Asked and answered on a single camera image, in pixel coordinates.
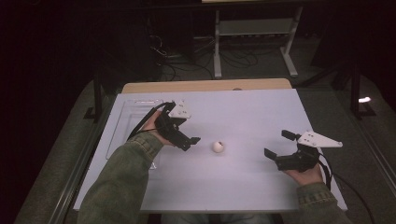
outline cable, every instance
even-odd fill
[[[227,64],[229,64],[229,65],[232,66],[232,67],[235,67],[235,68],[249,68],[249,67],[251,66],[249,63],[241,63],[241,62],[238,62],[237,60],[234,60],[234,59],[232,59],[232,58],[226,56],[226,55],[225,55],[224,53],[222,53],[222,52],[219,52],[219,55],[222,57],[222,59],[224,60],[224,62],[226,62]],[[230,62],[240,64],[240,66],[231,64]]]
[[[172,103],[169,102],[165,102],[162,103],[160,105],[157,105],[155,107],[152,107],[151,110],[147,113],[147,115],[145,117],[142,118],[142,120],[140,120],[140,122],[136,125],[136,127],[134,127],[134,129],[132,130],[131,134],[129,134],[127,139],[132,138],[133,136],[135,136],[137,134],[137,132],[142,128],[143,124],[146,123],[146,121],[148,121],[149,118],[151,118],[151,116],[161,107],[163,107],[164,105],[170,105]]]
[[[150,46],[151,49],[155,50],[161,56],[166,57],[168,54],[165,50],[163,50],[163,40],[157,35],[150,35],[150,38],[157,39],[159,41],[159,46]]]
[[[322,153],[319,153],[319,155],[324,158],[324,160],[327,162],[327,165],[329,166],[327,167],[322,161],[318,161],[323,168],[324,174],[326,175],[326,186],[328,189],[332,189],[332,166]]]
[[[209,57],[209,60],[205,63],[205,65],[200,65],[200,64],[198,64],[198,63],[190,63],[190,62],[184,62],[184,63],[166,63],[166,65],[171,66],[171,67],[173,67],[173,68],[175,68],[175,69],[178,69],[178,70],[181,70],[181,71],[197,71],[197,70],[200,70],[200,69],[204,69],[204,70],[206,70],[206,72],[209,74],[210,79],[213,80],[214,78],[213,78],[212,72],[211,72],[209,69],[206,68],[206,67],[209,65],[209,63],[211,62],[211,60],[212,60],[212,57]],[[186,64],[186,65],[197,66],[198,68],[195,68],[195,69],[185,69],[185,68],[181,68],[181,67],[174,66],[173,64]]]
[[[163,65],[166,65],[166,66],[170,67],[172,69],[172,71],[173,71],[173,74],[167,74],[167,73],[162,72],[162,75],[170,75],[170,76],[172,76],[170,81],[173,81],[175,77],[178,77],[179,80],[181,81],[181,76],[176,74],[176,70],[175,70],[175,68],[172,65],[170,65],[169,63],[164,63]]]
[[[239,51],[241,51],[241,52],[242,52],[243,54],[245,54],[245,55],[239,56],[238,54],[236,54],[236,52],[232,53],[232,55],[233,55],[235,58],[237,58],[237,59],[246,59],[247,62],[250,63],[250,66],[253,66],[253,65],[256,65],[256,64],[259,63],[259,59],[257,58],[256,55],[254,55],[254,54],[252,54],[252,53],[245,53],[245,52],[242,51],[242,50],[239,50]],[[252,57],[252,58],[254,59],[254,62],[253,62],[253,63],[248,59],[249,57]]]
[[[162,73],[162,75],[164,75],[165,81],[168,81],[166,76],[172,76],[171,79],[169,79],[169,81],[174,81],[174,80],[175,80],[175,77],[178,78],[178,81],[182,81],[181,76],[176,75],[176,74]]]
[[[206,49],[207,47],[212,46],[212,45],[214,45],[214,44],[215,44],[215,38],[214,38],[213,36],[211,36],[211,41],[210,41],[208,44],[206,44],[206,45],[204,45],[204,46],[202,46],[202,47],[196,49],[196,50],[194,51],[194,53],[198,53],[199,51],[201,51],[201,50],[203,50],[203,49]]]
[[[368,215],[370,216],[371,222],[373,224],[375,224],[375,220],[374,220],[372,211],[370,210],[367,202],[364,201],[363,197],[361,197],[361,195],[358,193],[358,191],[351,184],[349,184],[343,177],[341,177],[340,175],[338,175],[336,173],[333,173],[333,175],[335,177],[337,177],[338,179],[340,179],[341,181],[343,181],[356,194],[356,196],[358,196],[358,198],[361,200],[361,203],[363,204],[364,208],[366,209]]]

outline jacket sleeve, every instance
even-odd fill
[[[117,148],[87,192],[78,223],[136,223],[149,167],[162,147],[151,133],[139,133]]]
[[[300,205],[300,223],[304,224],[351,224],[345,212],[324,183],[297,188]]]

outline black cable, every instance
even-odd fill
[[[319,164],[323,167],[323,172],[326,175],[326,186],[327,186],[327,188],[331,189],[331,187],[332,187],[332,165],[330,164],[329,160],[327,160],[327,158],[322,153],[319,153],[319,155],[324,158],[324,160],[327,162],[327,165],[329,166],[329,168],[327,169],[327,167],[323,164],[323,162],[319,161]]]
[[[198,68],[196,68],[196,69],[185,69],[185,68],[181,68],[181,67],[176,67],[176,66],[174,66],[174,65],[172,65],[172,64],[193,65],[193,66],[197,66]],[[197,71],[197,70],[200,70],[200,69],[204,69],[204,70],[206,70],[206,72],[210,75],[210,79],[213,80],[212,72],[210,72],[210,70],[207,69],[207,68],[206,68],[205,66],[203,66],[203,65],[200,65],[200,64],[197,64],[197,63],[169,63],[168,65],[169,65],[169,66],[172,66],[172,67],[174,67],[174,68],[176,68],[176,69],[178,69],[178,70],[181,70],[181,71]]]
[[[176,70],[175,70],[175,67],[174,67],[174,66],[172,66],[172,65],[169,64],[169,63],[163,63],[163,65],[166,65],[166,66],[168,66],[169,68],[171,68],[172,71],[173,71],[173,73],[172,73],[172,74],[167,74],[167,73],[162,72],[162,74],[172,76],[171,79],[170,79],[170,81],[173,81],[173,80],[175,79],[175,77],[178,77],[179,80],[181,81],[181,76],[179,76],[179,75],[176,74]]]
[[[250,64],[238,62],[237,60],[234,60],[234,59],[226,56],[224,53],[219,52],[219,55],[224,60],[224,62],[226,62],[231,67],[234,67],[234,68],[249,68],[250,67]]]
[[[247,63],[249,64],[249,66],[253,66],[253,65],[256,65],[256,64],[259,63],[259,59],[257,58],[256,55],[251,54],[251,53],[245,53],[245,52],[242,51],[242,50],[238,50],[238,51],[242,52],[242,53],[245,54],[245,55],[240,56],[240,55],[238,55],[236,52],[233,52],[232,50],[229,51],[229,52],[230,52],[230,54],[232,54],[236,59],[244,59],[244,60],[246,60]]]
[[[367,202],[364,201],[363,197],[361,197],[361,195],[358,193],[358,191],[351,184],[349,184],[343,177],[341,177],[340,175],[338,175],[336,173],[333,173],[333,175],[335,177],[337,177],[338,179],[340,179],[341,181],[343,181],[356,194],[356,196],[358,196],[358,198],[361,200],[361,203],[363,204],[364,208],[366,209],[366,211],[367,211],[367,213],[368,213],[368,215],[370,217],[371,222],[373,224],[375,224],[375,220],[374,220],[372,211],[370,210]]]
[[[162,103],[160,105],[157,105],[155,107],[152,107],[151,110],[147,113],[147,115],[145,117],[142,118],[142,120],[140,120],[140,122],[136,125],[136,127],[134,127],[134,129],[132,130],[131,134],[129,134],[127,139],[132,138],[133,136],[135,136],[137,134],[137,132],[142,128],[143,124],[146,123],[146,121],[148,121],[149,118],[151,118],[151,116],[161,107],[163,107],[164,105],[169,105],[172,103],[166,102],[166,103]]]
[[[195,50],[194,50],[194,53],[195,53],[195,54],[198,53],[199,51],[201,51],[201,50],[203,50],[203,49],[206,49],[206,48],[209,48],[209,47],[211,47],[212,45],[215,44],[215,38],[214,38],[213,36],[209,36],[208,39],[210,39],[210,42],[207,43],[207,44],[205,44],[204,46],[198,48],[198,49],[195,49]]]
[[[199,59],[203,58],[203,57],[206,56],[206,54],[208,54],[209,52],[213,52],[213,50],[206,50],[206,51],[204,51],[204,53],[203,53],[202,55],[199,55],[199,53],[196,53],[196,55],[195,55],[195,61],[198,61]],[[181,61],[179,60],[179,58],[177,58],[177,62],[170,62],[169,60],[172,60],[172,59],[168,59],[167,63],[174,63],[174,64],[184,64],[184,63],[187,63],[187,64],[196,64],[196,65],[199,65],[198,63],[192,63],[190,58],[184,57],[184,59],[186,60],[185,62],[181,62]],[[207,65],[208,65],[211,61],[212,61],[212,57],[209,57],[209,60],[206,61],[206,63],[205,63],[204,65],[199,65],[199,66],[207,67]]]
[[[165,81],[168,81],[166,76],[172,76],[171,79],[169,79],[169,81],[175,80],[175,77],[178,78],[178,81],[182,81],[181,76],[179,76],[179,75],[177,75],[177,74],[162,73],[162,75],[165,75]]]

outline white ball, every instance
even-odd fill
[[[220,153],[222,151],[224,151],[224,143],[222,142],[214,142],[213,146],[212,146],[212,150],[214,152]]]

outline human hand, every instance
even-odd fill
[[[300,186],[323,182],[319,163],[314,168],[301,173],[297,170],[288,170],[284,171],[284,173],[293,178]]]
[[[157,128],[155,127],[155,120],[161,115],[162,111],[155,111],[155,113],[146,121],[145,125],[143,125],[142,131],[149,132],[152,135],[156,136],[160,142],[162,142],[164,145],[168,146],[173,146],[171,142],[168,140],[164,139],[157,131]]]

